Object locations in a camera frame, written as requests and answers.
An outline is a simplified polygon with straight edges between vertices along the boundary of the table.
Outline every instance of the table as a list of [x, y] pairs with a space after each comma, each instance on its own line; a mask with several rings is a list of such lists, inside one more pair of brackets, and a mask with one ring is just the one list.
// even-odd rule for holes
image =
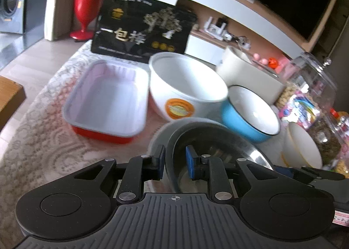
[[[154, 134], [167, 122], [148, 108], [147, 123], [132, 143], [118, 145], [75, 134], [62, 117], [62, 106], [77, 79], [94, 61], [108, 59], [139, 66], [146, 64], [91, 53], [85, 43], [50, 79], [25, 113], [0, 161], [0, 249], [13, 248], [23, 235], [15, 218], [15, 205], [28, 191], [105, 158], [118, 163], [145, 154]], [[277, 163], [282, 136], [259, 147]], [[146, 192], [165, 192], [162, 182], [144, 184]]]
[[26, 93], [19, 83], [0, 76], [0, 131], [25, 99]]

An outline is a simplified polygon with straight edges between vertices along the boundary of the white shelf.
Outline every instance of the white shelf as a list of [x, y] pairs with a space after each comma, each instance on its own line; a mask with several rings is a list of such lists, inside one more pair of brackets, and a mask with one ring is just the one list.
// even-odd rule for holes
[[234, 19], [253, 30], [291, 58], [299, 56], [303, 49], [299, 47], [271, 22], [236, 0], [192, 0]]
[[185, 54], [199, 58], [213, 65], [222, 60], [224, 49], [199, 37], [189, 35]]

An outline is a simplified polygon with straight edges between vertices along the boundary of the orange ball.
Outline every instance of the orange ball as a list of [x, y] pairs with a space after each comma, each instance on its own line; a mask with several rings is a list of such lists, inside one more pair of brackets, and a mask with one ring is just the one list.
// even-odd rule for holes
[[276, 69], [279, 65], [279, 62], [275, 58], [269, 58], [268, 66], [272, 69]]

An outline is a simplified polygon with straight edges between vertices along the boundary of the black bag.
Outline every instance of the black bag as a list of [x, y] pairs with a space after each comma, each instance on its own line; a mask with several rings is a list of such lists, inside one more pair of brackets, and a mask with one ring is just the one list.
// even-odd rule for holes
[[156, 0], [103, 0], [91, 51], [143, 63], [158, 52], [183, 54], [196, 20]]

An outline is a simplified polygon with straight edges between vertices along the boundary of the label sticker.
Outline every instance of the label sticker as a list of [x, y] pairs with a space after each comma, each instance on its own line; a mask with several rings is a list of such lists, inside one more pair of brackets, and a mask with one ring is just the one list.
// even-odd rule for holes
[[123, 9], [121, 8], [113, 9], [113, 11], [111, 12], [111, 17], [114, 19], [120, 19], [122, 16], [123, 16]]
[[332, 223], [349, 227], [349, 214], [335, 211]]
[[172, 119], [190, 117], [195, 111], [191, 103], [180, 98], [171, 98], [167, 100], [165, 103], [165, 110]]

